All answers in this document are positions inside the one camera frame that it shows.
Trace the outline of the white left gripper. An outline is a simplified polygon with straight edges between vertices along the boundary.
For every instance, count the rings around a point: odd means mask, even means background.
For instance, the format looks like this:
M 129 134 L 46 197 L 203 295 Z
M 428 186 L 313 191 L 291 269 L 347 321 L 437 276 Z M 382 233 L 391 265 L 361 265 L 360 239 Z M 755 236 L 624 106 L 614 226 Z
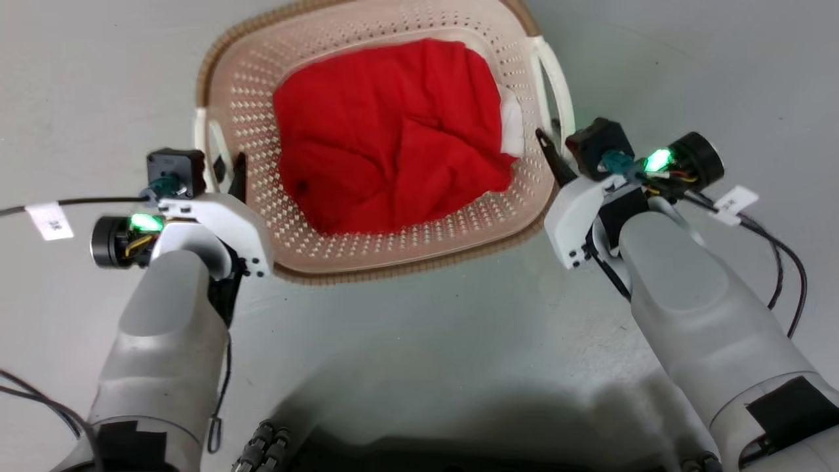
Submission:
M 219 186 L 227 178 L 222 157 L 213 163 Z M 225 193 L 206 193 L 192 200 L 162 199 L 153 211 L 101 217 L 94 225 L 90 253 L 106 269 L 147 267 L 164 254 L 197 255 L 213 280 L 269 275 L 273 265 L 267 225 L 246 206 L 248 157 L 233 161 L 233 179 Z

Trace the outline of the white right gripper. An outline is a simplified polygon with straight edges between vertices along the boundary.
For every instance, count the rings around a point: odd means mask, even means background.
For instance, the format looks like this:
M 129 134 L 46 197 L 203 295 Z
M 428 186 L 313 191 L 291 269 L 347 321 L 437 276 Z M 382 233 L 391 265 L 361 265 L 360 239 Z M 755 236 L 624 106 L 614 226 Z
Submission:
M 623 271 L 618 240 L 627 220 L 648 210 L 662 212 L 685 191 L 700 191 L 725 173 L 719 153 L 698 132 L 645 158 L 627 149 L 623 132 L 597 132 L 577 146 L 594 147 L 593 178 L 572 170 L 542 128 L 534 134 L 558 185 L 543 225 L 568 269 L 593 259 L 606 271 Z

